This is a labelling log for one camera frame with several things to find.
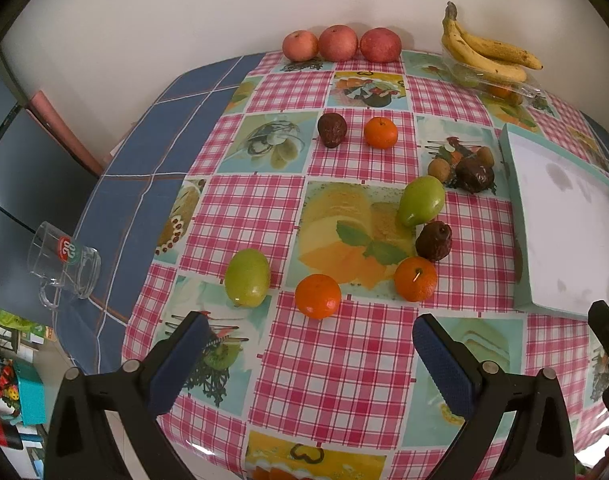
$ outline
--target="bunch of bananas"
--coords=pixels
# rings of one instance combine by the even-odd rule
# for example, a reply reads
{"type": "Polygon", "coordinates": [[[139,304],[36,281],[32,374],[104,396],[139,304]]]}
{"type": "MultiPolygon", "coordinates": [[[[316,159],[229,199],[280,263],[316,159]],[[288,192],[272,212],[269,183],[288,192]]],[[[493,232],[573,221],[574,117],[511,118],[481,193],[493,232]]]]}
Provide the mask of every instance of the bunch of bananas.
{"type": "Polygon", "coordinates": [[[442,44],[457,61],[486,72],[489,78],[519,83],[526,80],[523,66],[542,69],[542,62],[523,48],[469,34],[457,22],[457,15],[455,4],[447,3],[442,44]]]}

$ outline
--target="wall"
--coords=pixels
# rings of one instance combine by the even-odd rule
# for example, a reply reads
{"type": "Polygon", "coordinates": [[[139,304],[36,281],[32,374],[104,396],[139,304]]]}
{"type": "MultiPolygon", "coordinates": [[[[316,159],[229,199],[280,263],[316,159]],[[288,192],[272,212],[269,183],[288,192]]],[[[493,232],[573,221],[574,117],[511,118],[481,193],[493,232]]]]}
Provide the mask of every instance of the wall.
{"type": "MultiPolygon", "coordinates": [[[[452,0],[480,35],[534,51],[542,85],[609,130],[609,30],[587,0],[452,0]]],[[[3,42],[30,94],[43,89],[102,158],[158,93],[191,68],[280,48],[297,28],[394,28],[440,50],[447,0],[33,0],[3,42]]]]}

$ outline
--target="glass cup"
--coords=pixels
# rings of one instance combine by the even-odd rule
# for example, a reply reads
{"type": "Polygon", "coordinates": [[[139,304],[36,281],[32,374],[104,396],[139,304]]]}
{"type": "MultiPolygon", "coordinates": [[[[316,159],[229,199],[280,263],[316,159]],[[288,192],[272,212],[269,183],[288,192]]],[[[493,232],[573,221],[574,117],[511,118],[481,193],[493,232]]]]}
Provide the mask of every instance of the glass cup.
{"type": "Polygon", "coordinates": [[[56,308],[62,289],[81,299],[91,295],[100,275],[100,254],[48,222],[42,222],[31,241],[27,265],[29,272],[41,279],[42,304],[56,308]],[[46,297],[48,285],[56,288],[53,303],[46,297]]]}

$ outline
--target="red and green logo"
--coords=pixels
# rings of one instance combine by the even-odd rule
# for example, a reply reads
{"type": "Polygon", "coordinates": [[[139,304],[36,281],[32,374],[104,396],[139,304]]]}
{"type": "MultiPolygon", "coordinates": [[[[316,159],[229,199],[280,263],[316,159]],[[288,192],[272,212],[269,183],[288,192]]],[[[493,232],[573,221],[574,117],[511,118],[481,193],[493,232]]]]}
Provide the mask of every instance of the red and green logo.
{"type": "Polygon", "coordinates": [[[58,240],[58,258],[67,265],[74,264],[80,259],[80,251],[68,236],[58,240]]]}

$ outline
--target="green pear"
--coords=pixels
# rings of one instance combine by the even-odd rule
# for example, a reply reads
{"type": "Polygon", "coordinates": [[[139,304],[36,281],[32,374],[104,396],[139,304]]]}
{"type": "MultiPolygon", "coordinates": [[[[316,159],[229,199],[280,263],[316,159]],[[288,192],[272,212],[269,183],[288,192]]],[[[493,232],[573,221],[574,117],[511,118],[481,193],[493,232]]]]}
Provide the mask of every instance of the green pear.
{"type": "Polygon", "coordinates": [[[434,176],[419,176],[399,199],[398,220],[406,227],[426,224],[444,207],[444,186],[434,176]]]}
{"type": "Polygon", "coordinates": [[[257,249],[235,253],[224,274],[224,290],[235,306],[258,306],[271,283],[267,257],[257,249]]]}

